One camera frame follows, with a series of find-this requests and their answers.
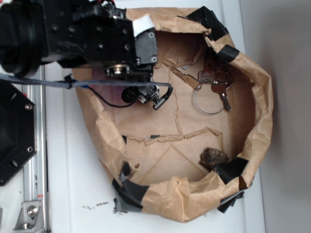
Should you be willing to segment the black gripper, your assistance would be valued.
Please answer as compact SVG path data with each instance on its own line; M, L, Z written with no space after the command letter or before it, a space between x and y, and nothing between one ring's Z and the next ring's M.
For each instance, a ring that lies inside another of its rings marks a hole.
M157 62L155 27L149 17L143 27L113 4L49 4L47 6L47 61L64 68L100 67L110 84L124 86L126 103L140 100L161 106L153 82Z

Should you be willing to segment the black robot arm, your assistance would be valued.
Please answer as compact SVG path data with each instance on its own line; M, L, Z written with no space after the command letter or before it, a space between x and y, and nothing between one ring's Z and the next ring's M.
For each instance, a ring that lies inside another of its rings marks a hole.
M63 68L103 68L125 81L127 103L152 102L158 109L168 99L153 83L155 27L138 31L112 0L14 0L1 7L2 68L29 78L52 62Z

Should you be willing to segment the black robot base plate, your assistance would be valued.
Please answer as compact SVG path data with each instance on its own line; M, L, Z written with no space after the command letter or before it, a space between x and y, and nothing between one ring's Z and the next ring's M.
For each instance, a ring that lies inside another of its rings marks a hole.
M10 83L0 83L0 185L35 154L35 104Z

